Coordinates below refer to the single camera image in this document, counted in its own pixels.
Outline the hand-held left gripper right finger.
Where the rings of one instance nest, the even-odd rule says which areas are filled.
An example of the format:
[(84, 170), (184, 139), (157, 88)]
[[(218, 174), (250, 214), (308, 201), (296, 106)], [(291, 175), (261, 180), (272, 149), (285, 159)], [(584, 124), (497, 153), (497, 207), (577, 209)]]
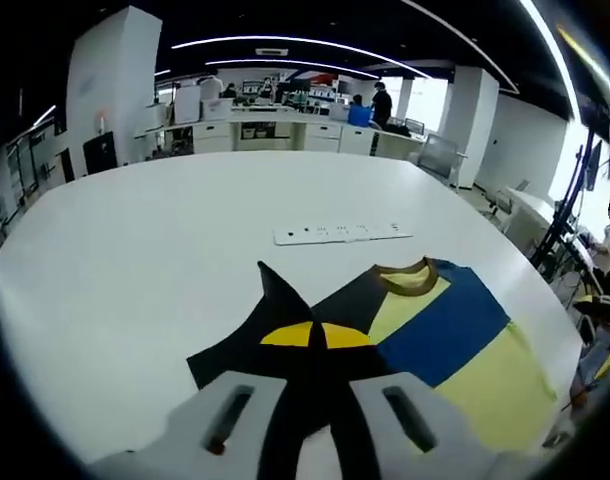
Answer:
[(458, 411), (410, 373), (393, 373), (369, 337), (325, 323), (331, 435), (344, 479), (495, 479), (500, 458)]

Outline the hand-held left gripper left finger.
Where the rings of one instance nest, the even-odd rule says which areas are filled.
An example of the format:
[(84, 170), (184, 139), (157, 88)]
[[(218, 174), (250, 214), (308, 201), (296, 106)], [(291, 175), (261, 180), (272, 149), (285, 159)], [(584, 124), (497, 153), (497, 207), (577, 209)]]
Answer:
[(257, 347), (259, 374), (227, 371), (168, 417), (140, 450), (92, 465), (97, 479), (294, 479), (307, 418), (302, 367), (313, 323), (279, 328)]

